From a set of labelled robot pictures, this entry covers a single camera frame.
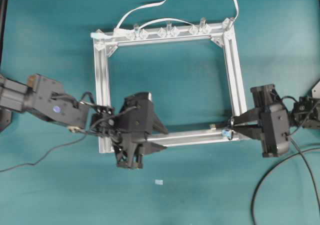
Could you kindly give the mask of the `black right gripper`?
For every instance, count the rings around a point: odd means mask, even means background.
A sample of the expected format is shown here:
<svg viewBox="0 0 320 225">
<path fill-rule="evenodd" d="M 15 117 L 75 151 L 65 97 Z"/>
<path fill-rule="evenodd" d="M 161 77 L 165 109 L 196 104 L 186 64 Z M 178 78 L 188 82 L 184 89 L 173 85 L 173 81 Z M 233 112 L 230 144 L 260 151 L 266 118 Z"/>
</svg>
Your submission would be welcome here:
<svg viewBox="0 0 320 225">
<path fill-rule="evenodd" d="M 288 110 L 278 95 L 275 85 L 268 84 L 250 89 L 254 107 L 232 118 L 232 129 L 253 140 L 261 139 L 264 158 L 280 157 L 289 151 L 290 131 Z M 258 125 L 242 125 L 257 122 Z"/>
</svg>

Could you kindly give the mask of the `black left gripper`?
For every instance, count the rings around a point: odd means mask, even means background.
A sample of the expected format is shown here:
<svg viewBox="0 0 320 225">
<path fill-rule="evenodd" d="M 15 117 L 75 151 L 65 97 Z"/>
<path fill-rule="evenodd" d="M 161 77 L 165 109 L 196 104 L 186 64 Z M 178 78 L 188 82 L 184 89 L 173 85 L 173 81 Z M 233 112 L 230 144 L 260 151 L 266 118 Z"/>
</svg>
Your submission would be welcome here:
<svg viewBox="0 0 320 225">
<path fill-rule="evenodd" d="M 142 169 L 145 155 L 167 149 L 147 141 L 152 132 L 169 133 L 154 111 L 150 92 L 126 97 L 118 114 L 102 112 L 92 115 L 90 127 L 96 133 L 111 138 L 118 168 Z"/>
</svg>

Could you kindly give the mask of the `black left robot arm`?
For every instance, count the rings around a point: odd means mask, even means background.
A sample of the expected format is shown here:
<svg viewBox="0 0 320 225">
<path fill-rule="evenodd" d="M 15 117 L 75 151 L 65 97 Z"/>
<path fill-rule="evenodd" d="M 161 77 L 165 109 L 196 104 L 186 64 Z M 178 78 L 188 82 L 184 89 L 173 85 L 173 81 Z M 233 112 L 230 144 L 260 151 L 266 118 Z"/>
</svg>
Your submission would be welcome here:
<svg viewBox="0 0 320 225">
<path fill-rule="evenodd" d="M 98 105 L 91 92 L 77 100 L 60 82 L 40 74 L 29 76 L 26 84 L 1 76 L 2 131 L 11 123 L 13 112 L 29 113 L 85 137 L 109 138 L 118 168 L 142 169 L 145 155 L 166 149 L 148 140 L 153 131 L 169 133 L 155 113 L 150 92 L 126 97 L 119 113 L 115 113 L 109 105 Z"/>
</svg>

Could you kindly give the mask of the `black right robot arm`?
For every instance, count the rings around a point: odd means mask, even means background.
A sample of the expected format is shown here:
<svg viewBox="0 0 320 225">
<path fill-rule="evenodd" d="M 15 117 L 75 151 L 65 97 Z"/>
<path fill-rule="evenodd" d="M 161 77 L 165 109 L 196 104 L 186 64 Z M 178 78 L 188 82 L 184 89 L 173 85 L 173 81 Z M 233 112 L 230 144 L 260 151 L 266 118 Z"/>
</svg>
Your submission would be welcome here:
<svg viewBox="0 0 320 225">
<path fill-rule="evenodd" d="M 274 84 L 252 87 L 254 108 L 230 119 L 228 127 L 238 134 L 261 141 L 264 158 L 279 157 L 290 147 L 290 128 L 320 128 L 320 100 L 309 96 L 295 100 L 287 109 Z"/>
</svg>

